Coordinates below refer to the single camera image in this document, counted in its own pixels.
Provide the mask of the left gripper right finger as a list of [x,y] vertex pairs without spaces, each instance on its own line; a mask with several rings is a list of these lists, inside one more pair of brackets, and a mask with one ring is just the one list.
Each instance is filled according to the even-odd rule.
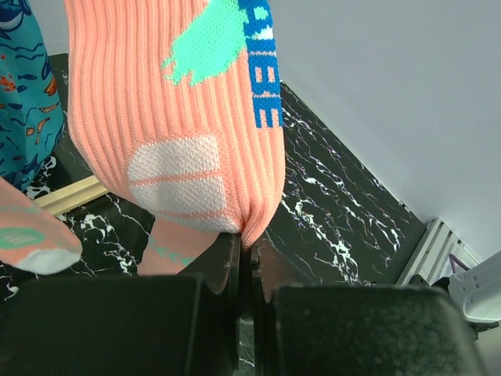
[[269,240],[251,249],[259,375],[484,375],[445,292],[310,281]]

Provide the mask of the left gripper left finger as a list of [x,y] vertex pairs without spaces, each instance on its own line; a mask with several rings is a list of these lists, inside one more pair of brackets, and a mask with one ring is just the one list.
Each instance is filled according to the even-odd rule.
[[181,273],[26,282],[1,319],[4,375],[231,375],[240,238]]

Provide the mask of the pink sock front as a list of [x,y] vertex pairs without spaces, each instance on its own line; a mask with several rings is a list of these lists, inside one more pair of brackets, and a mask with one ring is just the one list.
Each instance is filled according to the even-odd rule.
[[81,258],[80,240],[60,220],[17,188],[1,180],[1,261],[17,269],[50,275]]

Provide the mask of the pink sock end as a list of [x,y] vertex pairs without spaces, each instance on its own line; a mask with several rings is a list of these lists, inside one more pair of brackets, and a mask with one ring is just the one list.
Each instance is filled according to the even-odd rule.
[[97,179],[151,213],[141,275],[221,233],[244,249],[279,206],[285,151],[266,1],[68,1],[70,136]]

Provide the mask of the blue shark print shorts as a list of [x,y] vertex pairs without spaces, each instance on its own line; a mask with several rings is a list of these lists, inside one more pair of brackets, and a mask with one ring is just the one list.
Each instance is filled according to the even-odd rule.
[[1,177],[32,183],[65,126],[40,27],[28,1],[1,2]]

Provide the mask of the wooden clothes rack frame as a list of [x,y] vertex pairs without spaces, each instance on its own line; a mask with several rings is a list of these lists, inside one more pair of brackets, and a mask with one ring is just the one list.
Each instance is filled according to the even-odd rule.
[[49,214],[57,216],[87,204],[107,193],[109,193],[109,190],[94,175],[91,175],[39,197],[34,202]]

